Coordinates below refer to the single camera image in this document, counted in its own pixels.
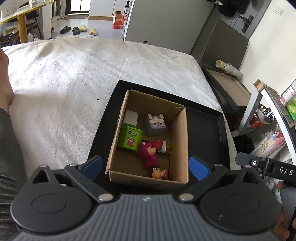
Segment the person right hand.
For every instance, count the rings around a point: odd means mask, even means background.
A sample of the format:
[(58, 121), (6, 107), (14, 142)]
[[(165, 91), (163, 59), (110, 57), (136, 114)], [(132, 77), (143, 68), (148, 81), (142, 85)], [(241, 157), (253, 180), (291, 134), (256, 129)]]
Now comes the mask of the person right hand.
[(283, 225), (283, 222), (285, 221), (285, 215), (283, 212), (280, 214), (278, 221), (276, 222), (273, 232), (281, 239), (281, 240), (287, 240), (290, 236), (290, 231), (286, 229)]

